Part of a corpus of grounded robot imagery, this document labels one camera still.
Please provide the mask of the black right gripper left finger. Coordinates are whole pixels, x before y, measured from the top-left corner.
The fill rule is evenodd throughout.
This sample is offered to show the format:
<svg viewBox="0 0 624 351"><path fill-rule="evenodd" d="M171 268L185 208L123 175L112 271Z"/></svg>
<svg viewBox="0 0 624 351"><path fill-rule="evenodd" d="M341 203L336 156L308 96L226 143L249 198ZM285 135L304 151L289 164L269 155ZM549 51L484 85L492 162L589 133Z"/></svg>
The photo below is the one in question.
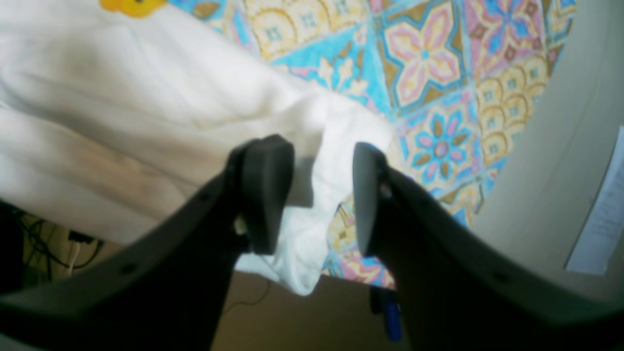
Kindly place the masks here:
<svg viewBox="0 0 624 351"><path fill-rule="evenodd" d="M208 351L241 254L274 253L295 151L279 135L131 247L60 282L1 297L1 335L47 351Z"/></svg>

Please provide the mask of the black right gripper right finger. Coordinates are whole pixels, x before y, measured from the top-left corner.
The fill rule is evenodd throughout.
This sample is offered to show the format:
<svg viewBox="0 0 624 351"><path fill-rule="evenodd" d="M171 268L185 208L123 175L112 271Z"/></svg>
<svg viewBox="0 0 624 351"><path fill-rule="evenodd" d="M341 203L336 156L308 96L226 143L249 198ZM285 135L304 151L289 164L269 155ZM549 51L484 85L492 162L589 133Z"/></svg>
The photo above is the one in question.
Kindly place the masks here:
<svg viewBox="0 0 624 351"><path fill-rule="evenodd" d="M396 285L415 351L621 351L623 309L594 302L490 248L382 151L352 161L360 252Z"/></svg>

